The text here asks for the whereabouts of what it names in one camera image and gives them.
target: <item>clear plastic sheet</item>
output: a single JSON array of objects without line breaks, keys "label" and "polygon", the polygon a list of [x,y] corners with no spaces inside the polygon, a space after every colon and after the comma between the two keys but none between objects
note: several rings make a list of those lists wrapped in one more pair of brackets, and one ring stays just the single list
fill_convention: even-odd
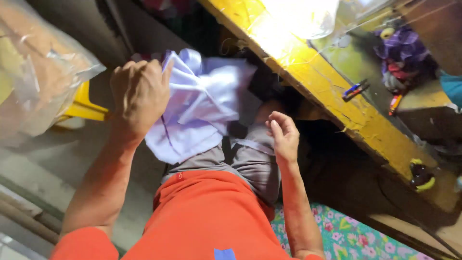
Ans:
[{"label": "clear plastic sheet", "polygon": [[23,0],[0,0],[0,143],[42,134],[106,68]]}]

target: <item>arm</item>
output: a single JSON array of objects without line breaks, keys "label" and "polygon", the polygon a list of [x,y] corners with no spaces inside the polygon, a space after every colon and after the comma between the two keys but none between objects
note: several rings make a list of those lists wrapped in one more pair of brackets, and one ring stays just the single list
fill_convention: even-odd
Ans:
[{"label": "arm", "polygon": [[109,138],[85,174],[64,215],[61,237],[96,227],[109,237],[122,208],[136,148],[165,111],[173,63],[128,62],[111,78],[115,113]]},{"label": "arm", "polygon": [[271,129],[268,134],[274,137],[276,162],[281,171],[284,217],[291,253],[301,260],[310,254],[325,259],[321,233],[311,212],[298,168],[300,134],[289,116],[276,111],[269,116],[266,125]]}]

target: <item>gray trousers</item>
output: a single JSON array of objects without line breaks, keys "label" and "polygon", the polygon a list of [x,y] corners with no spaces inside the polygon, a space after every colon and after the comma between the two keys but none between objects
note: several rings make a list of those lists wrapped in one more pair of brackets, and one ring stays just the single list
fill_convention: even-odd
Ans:
[{"label": "gray trousers", "polygon": [[[263,146],[273,149],[274,139],[266,134],[264,124],[253,124],[245,139],[252,140]],[[221,143],[201,154],[191,157],[173,168],[162,178],[164,183],[176,173],[185,171],[209,170],[225,171],[237,175],[247,182],[253,192],[269,206],[276,202],[281,181],[275,156],[268,155],[259,150],[236,144],[233,150],[236,155],[233,163],[225,163],[225,155]]]}]

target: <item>floral fabric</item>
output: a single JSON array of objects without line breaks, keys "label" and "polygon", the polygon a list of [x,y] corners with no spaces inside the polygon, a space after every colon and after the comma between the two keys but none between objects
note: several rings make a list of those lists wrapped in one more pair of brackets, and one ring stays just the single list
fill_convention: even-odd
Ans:
[{"label": "floral fabric", "polygon": [[[312,203],[311,208],[327,260],[433,260],[325,205]],[[290,255],[282,204],[276,205],[271,226],[282,249]]]}]

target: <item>purple fabric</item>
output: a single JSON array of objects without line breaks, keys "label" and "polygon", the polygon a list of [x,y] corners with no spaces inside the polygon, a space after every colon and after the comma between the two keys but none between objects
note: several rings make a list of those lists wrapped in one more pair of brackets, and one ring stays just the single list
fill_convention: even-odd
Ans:
[{"label": "purple fabric", "polygon": [[[381,30],[375,31],[375,35],[379,36],[381,32]],[[406,68],[416,70],[419,69],[420,62],[430,54],[419,40],[419,35],[407,25],[397,30],[390,39],[383,40],[383,44],[374,47],[374,50],[377,56],[384,60],[382,74],[388,71],[385,61],[387,58],[391,58],[395,62],[405,62]]]},{"label": "purple fabric", "polygon": [[228,134],[256,67],[244,59],[202,58],[190,49],[168,51],[164,68],[170,60],[175,61],[170,100],[145,141],[159,160],[175,164],[217,146]]}]

